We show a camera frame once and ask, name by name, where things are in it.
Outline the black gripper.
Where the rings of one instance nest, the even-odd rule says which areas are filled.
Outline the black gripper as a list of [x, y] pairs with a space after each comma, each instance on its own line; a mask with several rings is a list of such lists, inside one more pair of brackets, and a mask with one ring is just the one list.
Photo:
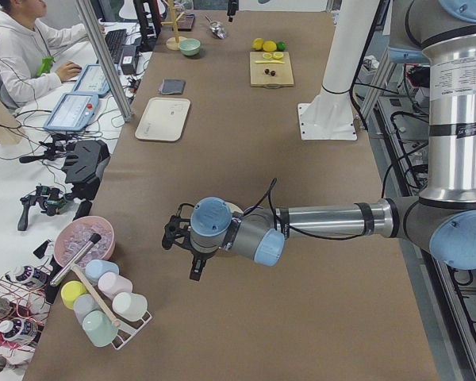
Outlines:
[[[197, 253], [212, 257], [221, 246], [222, 235], [218, 234], [216, 236], [207, 237], [198, 233], [191, 233], [190, 243]], [[190, 280], [200, 280], [207, 261], [205, 256], [193, 256], [190, 269]]]

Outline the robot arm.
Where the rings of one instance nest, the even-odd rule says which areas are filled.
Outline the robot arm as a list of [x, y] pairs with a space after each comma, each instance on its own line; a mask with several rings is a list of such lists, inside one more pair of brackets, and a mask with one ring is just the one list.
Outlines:
[[448, 266], [476, 269], [476, 1], [393, 2], [388, 56], [428, 71], [426, 176], [415, 180], [416, 195], [349, 206], [254, 205], [242, 213], [204, 198], [183, 230], [193, 280], [219, 249], [272, 266], [297, 236], [401, 238]]

